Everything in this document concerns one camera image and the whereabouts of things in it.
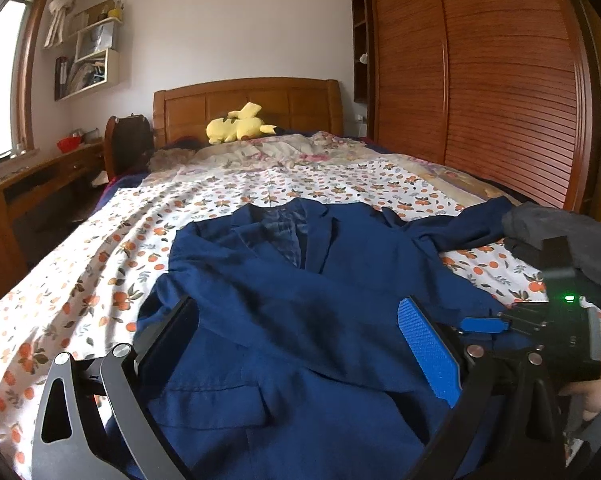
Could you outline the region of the pink floral quilt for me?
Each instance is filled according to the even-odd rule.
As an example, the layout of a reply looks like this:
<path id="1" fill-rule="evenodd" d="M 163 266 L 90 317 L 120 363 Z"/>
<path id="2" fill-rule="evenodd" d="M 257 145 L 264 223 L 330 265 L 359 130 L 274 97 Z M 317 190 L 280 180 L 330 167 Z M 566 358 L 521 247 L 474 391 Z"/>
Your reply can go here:
<path id="1" fill-rule="evenodd" d="M 460 170 L 437 165 L 434 162 L 425 162 L 412 156 L 385 154 L 378 148 L 370 148 L 360 139 L 342 138 L 323 131 L 310 136 L 303 136 L 300 133 L 266 136 L 250 141 L 208 145 L 199 150 L 159 148 L 148 159 L 148 170 L 157 174 L 181 166 L 201 166 L 205 162 L 214 167 L 238 169 L 264 165 L 291 167 L 301 164 L 316 164 L 324 167 L 379 158 L 385 158 L 399 168 L 434 184 L 435 188 L 439 188 L 465 206 L 499 196 L 513 197 L 511 192 L 501 191 L 494 185 Z"/>

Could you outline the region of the black backpack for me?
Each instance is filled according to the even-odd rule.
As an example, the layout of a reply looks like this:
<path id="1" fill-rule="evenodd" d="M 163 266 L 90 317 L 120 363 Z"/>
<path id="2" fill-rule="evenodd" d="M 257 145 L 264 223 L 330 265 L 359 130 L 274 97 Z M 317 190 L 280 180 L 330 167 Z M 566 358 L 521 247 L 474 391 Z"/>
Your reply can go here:
<path id="1" fill-rule="evenodd" d="M 154 133 L 143 115 L 117 118 L 112 137 L 115 176 L 130 170 L 143 154 L 154 148 Z"/>

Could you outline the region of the long wooden desk cabinet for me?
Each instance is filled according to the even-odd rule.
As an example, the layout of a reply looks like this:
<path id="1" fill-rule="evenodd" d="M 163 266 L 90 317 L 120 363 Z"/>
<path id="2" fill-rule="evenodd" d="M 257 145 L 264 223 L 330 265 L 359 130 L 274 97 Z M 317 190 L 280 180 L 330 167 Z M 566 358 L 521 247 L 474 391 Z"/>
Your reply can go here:
<path id="1" fill-rule="evenodd" d="M 0 299 L 87 218 L 103 169 L 95 143 L 0 182 Z"/>

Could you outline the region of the navy blue blazer jacket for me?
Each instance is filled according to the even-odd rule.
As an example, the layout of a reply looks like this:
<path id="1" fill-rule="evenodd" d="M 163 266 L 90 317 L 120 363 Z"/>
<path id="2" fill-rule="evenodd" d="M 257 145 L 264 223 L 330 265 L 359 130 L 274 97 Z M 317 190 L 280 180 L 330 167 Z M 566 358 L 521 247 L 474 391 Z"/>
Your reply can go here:
<path id="1" fill-rule="evenodd" d="M 191 382 L 148 410 L 197 479 L 401 479 L 449 408 L 397 322 L 501 311 L 442 255 L 500 240 L 504 197 L 456 216 L 296 198 L 193 222 L 150 295 L 191 297 Z"/>

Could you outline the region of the white wall shelf unit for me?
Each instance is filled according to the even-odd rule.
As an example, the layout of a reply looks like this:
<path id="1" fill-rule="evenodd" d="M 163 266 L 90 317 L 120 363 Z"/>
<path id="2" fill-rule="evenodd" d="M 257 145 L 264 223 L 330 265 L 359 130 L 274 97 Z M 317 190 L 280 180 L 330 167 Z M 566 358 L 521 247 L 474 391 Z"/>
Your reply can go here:
<path id="1" fill-rule="evenodd" d="M 64 50 L 55 63 L 54 100 L 116 86 L 119 82 L 118 36 L 124 5 L 120 0 L 104 0 L 75 14 L 69 21 Z"/>

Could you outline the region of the folded grey clothes pile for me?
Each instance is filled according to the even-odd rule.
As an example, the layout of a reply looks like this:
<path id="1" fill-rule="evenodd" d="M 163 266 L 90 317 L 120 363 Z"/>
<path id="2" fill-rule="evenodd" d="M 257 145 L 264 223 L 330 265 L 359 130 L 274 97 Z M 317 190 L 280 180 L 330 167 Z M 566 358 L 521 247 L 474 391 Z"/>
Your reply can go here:
<path id="1" fill-rule="evenodd" d="M 502 226 L 506 249 L 537 269 L 542 266 L 543 242 L 566 237 L 578 271 L 579 292 L 601 308 L 601 222 L 583 214 L 524 203 L 503 216 Z"/>

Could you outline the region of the orange floral bed sheet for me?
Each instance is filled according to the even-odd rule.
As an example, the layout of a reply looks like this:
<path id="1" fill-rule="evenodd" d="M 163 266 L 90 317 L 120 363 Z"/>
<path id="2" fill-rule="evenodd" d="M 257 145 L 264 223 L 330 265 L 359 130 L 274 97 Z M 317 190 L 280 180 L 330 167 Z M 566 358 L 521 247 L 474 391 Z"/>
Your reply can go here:
<path id="1" fill-rule="evenodd" d="M 17 478 L 32 471 L 39 406 L 55 359 L 72 363 L 133 344 L 140 307 L 167 272 L 177 233 L 253 205 L 302 198 L 361 203 L 404 221 L 456 216 L 465 206 L 385 158 L 345 165 L 181 166 L 121 188 L 0 300 L 0 454 Z M 442 262 L 488 292 L 503 313 L 547 300 L 541 268 L 500 240 L 453 250 Z"/>

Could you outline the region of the window with brown frame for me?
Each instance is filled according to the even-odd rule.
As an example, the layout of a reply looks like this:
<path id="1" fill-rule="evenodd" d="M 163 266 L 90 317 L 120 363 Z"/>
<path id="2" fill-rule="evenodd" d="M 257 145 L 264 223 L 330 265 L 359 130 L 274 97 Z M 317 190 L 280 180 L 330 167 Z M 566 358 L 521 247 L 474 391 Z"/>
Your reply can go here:
<path id="1" fill-rule="evenodd" d="M 47 1 L 6 0 L 0 8 L 0 162 L 32 149 L 32 63 Z"/>

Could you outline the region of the red bowl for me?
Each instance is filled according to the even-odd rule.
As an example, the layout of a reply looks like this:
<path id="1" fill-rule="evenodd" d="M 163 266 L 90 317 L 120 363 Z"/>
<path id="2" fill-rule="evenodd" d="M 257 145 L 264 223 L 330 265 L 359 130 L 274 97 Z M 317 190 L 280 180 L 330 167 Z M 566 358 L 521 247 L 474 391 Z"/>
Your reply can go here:
<path id="1" fill-rule="evenodd" d="M 56 146 L 60 150 L 62 154 L 68 154 L 72 151 L 75 151 L 82 144 L 81 136 L 66 136 L 58 141 Z"/>

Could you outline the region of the wooden louvred wardrobe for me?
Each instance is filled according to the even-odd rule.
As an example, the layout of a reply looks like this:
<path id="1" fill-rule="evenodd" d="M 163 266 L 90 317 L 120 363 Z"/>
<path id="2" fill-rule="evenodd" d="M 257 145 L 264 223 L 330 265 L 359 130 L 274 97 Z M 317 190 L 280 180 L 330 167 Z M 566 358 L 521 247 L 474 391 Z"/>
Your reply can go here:
<path id="1" fill-rule="evenodd" d="M 587 0 L 351 6 L 373 141 L 601 218 L 601 21 Z"/>

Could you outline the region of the yellow Pikachu plush toy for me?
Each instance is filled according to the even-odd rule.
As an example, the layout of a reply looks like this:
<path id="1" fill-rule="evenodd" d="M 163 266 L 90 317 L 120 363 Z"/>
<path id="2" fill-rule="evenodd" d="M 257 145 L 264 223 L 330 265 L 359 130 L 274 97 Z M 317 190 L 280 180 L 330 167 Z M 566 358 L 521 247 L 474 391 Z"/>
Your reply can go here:
<path id="1" fill-rule="evenodd" d="M 208 142 L 212 145 L 275 136 L 281 129 L 266 124 L 258 114 L 261 106 L 248 102 L 242 110 L 232 110 L 226 116 L 216 118 L 206 127 Z"/>

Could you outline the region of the wooden chair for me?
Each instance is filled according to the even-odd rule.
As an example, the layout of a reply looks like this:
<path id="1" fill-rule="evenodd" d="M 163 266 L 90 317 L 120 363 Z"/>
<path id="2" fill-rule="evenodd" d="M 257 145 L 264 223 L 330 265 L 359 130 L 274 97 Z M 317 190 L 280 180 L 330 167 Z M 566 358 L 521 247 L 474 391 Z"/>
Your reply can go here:
<path id="1" fill-rule="evenodd" d="M 114 134 L 117 125 L 117 117 L 110 116 L 105 127 L 103 140 L 104 167 L 107 174 L 108 182 L 113 182 L 116 179 L 116 162 L 114 149 Z"/>

